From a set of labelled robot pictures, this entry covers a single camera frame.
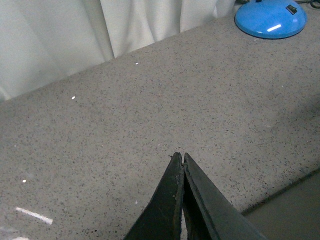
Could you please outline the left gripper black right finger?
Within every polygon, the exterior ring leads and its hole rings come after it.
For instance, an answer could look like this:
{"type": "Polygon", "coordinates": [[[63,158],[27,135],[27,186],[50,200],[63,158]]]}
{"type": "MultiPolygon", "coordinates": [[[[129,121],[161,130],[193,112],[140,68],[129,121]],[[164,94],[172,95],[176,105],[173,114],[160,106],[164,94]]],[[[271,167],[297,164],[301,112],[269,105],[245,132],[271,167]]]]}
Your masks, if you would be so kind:
{"type": "Polygon", "coordinates": [[[184,155],[183,212],[189,240],[265,240],[198,166],[184,155]]]}

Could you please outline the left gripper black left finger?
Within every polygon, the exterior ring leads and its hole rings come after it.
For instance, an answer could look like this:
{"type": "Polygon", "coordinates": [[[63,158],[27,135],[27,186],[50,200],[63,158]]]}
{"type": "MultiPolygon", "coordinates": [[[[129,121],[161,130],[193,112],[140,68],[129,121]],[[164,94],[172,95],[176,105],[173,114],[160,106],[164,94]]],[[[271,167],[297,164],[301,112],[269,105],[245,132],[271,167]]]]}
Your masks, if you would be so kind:
{"type": "Polygon", "coordinates": [[[179,240],[185,172],[176,152],[160,179],[150,202],[130,228],[125,240],[179,240]]]}

